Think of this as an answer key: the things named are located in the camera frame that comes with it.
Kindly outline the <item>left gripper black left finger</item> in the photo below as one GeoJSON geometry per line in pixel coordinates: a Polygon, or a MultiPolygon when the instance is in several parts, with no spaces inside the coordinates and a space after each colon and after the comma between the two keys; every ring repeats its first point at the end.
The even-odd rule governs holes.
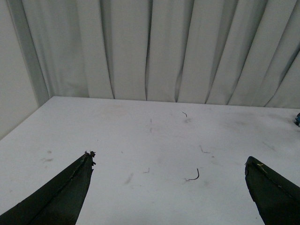
{"type": "Polygon", "coordinates": [[[74,225],[89,190],[95,152],[71,165],[0,216],[2,225],[74,225]]]}

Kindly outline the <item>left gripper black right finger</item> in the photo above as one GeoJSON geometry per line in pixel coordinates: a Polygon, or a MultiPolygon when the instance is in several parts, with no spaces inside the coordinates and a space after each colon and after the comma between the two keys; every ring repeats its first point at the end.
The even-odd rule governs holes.
{"type": "Polygon", "coordinates": [[[300,187],[253,156],[245,163],[245,180],[266,225],[300,223],[300,187]]]}

